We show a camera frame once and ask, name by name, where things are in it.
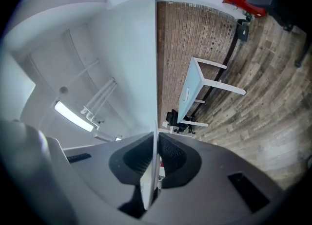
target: fluorescent light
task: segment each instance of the fluorescent light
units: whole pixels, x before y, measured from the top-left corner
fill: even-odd
[[[86,131],[92,131],[93,126],[88,124],[86,121],[79,118],[76,114],[74,114],[71,110],[69,110],[64,104],[60,101],[54,106],[54,109],[69,121],[72,121],[74,124],[80,126],[81,128],[85,129]]]

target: red sign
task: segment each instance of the red sign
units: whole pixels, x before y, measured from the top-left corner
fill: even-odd
[[[223,0],[224,3],[233,4],[237,7],[240,7],[250,13],[252,13],[255,17],[265,16],[265,9],[255,7],[249,3],[246,3],[246,0]]]

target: brick wall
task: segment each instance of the brick wall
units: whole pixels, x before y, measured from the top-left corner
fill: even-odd
[[[178,103],[191,56],[223,63],[235,32],[234,18],[221,11],[181,2],[157,3],[158,126]],[[219,69],[201,64],[204,76],[215,79]],[[209,87],[204,87],[202,99]],[[189,111],[197,107],[194,103]]]

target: white pipe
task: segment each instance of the white pipe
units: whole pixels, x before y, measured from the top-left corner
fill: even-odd
[[[82,70],[79,74],[77,74],[76,76],[74,76],[66,85],[65,87],[70,86],[71,84],[73,84],[81,75],[83,75],[84,72],[86,72],[87,70],[89,70],[91,67],[93,67],[94,65],[96,65],[99,62],[99,60],[93,62],[91,65],[87,66],[84,70]]]
[[[95,110],[96,106],[98,106],[98,104],[103,100],[103,98],[106,97],[107,94],[109,94],[110,90],[112,89],[113,86],[115,86],[115,82],[109,86],[108,89],[105,90],[105,92],[102,94],[102,96],[100,98],[98,98],[97,102],[94,104],[94,106],[90,109],[90,112],[93,113],[93,111]]]
[[[85,114],[91,105],[91,103],[114,81],[114,78],[112,77],[88,102],[88,104],[85,105],[85,108],[80,112],[81,114]]]
[[[102,108],[102,106],[105,104],[105,102],[107,101],[107,99],[109,98],[109,96],[113,93],[114,89],[116,88],[117,84],[112,88],[112,90],[110,91],[110,93],[107,95],[107,97],[105,98],[105,100],[102,102],[102,104],[99,106],[98,110],[96,111],[96,113],[94,114],[94,116],[92,117],[91,121],[93,120],[93,118],[97,115],[97,113],[99,112],[99,110]]]

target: white desk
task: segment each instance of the white desk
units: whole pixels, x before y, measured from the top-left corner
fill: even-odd
[[[223,69],[227,69],[227,66],[213,62],[213,61],[199,59],[195,57],[191,58],[189,69],[187,71],[186,78],[185,78],[184,85],[183,85],[180,99],[179,99],[179,111],[178,111],[177,122],[207,127],[209,125],[205,123],[198,123],[198,122],[191,122],[191,121],[183,120],[187,112],[189,111],[190,107],[192,106],[192,104],[196,101],[196,97],[198,96],[199,91],[202,89],[204,85],[224,89],[224,90],[231,91],[231,92],[241,94],[241,95],[245,95],[246,91],[238,87],[234,87],[234,86],[224,84],[218,81],[205,79],[199,67],[199,64],[198,64],[199,62],[209,64],[212,66],[216,66],[216,67],[220,67]]]

